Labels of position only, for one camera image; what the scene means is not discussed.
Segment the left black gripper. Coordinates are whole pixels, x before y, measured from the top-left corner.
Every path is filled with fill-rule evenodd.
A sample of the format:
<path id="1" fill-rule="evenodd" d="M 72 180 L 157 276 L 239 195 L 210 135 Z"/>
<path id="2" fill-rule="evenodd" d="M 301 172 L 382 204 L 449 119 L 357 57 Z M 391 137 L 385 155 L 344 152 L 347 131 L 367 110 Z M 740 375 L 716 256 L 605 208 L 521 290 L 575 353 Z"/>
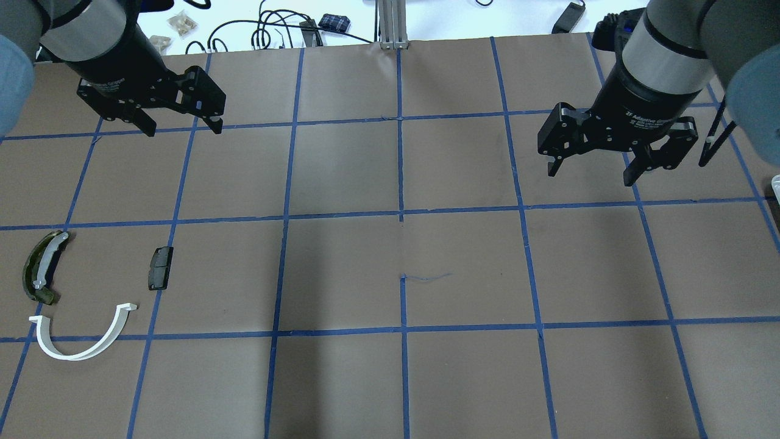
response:
<path id="1" fill-rule="evenodd" d="M 104 119 L 122 119 L 148 137 L 157 123 L 144 109 L 166 108 L 223 130 L 226 94 L 200 66 L 176 75 L 147 37 L 123 37 L 108 52 L 76 64 L 76 94 Z"/>

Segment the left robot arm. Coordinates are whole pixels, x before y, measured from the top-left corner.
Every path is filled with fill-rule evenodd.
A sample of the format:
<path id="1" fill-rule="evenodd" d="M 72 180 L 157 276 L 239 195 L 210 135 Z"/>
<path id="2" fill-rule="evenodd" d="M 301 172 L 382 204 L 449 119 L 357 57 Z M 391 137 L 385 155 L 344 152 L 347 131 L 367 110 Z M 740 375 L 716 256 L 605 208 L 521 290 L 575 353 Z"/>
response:
<path id="1" fill-rule="evenodd" d="M 122 120 L 149 137 L 147 109 L 165 108 L 223 130 L 226 95 L 200 66 L 174 73 L 138 25 L 140 1 L 3 1 L 2 136 L 16 127 L 44 48 L 80 77 L 76 90 L 107 121 Z"/>

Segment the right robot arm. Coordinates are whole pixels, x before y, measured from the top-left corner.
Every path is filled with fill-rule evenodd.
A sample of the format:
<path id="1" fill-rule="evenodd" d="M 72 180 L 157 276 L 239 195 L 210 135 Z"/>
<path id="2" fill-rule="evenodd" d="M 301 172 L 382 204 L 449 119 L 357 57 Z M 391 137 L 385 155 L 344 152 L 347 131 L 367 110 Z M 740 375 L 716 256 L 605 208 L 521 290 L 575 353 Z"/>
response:
<path id="1" fill-rule="evenodd" d="M 735 127 L 778 164 L 777 1 L 651 1 L 605 17 L 593 45 L 615 53 L 615 64 L 591 108 L 557 103 L 539 130 L 549 177 L 594 150 L 633 154 L 622 173 L 627 187 L 647 171 L 675 169 L 698 139 L 684 111 L 714 77 L 732 122 L 721 136 L 707 135 L 700 166 Z"/>

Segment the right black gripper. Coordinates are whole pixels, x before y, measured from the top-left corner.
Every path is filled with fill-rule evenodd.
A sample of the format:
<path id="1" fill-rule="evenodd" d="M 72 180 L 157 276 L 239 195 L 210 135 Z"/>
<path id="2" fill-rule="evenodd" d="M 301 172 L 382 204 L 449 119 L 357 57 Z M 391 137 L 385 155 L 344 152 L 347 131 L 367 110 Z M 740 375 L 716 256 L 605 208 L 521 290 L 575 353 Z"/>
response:
<path id="1" fill-rule="evenodd" d="M 698 140 L 694 117 L 680 117 L 696 95 L 655 91 L 625 67 L 613 67 L 589 112 L 559 102 L 540 128 L 537 151 L 548 157 L 548 176 L 557 175 L 565 159 L 594 150 L 633 153 L 622 173 L 626 187 L 647 171 L 677 168 Z"/>

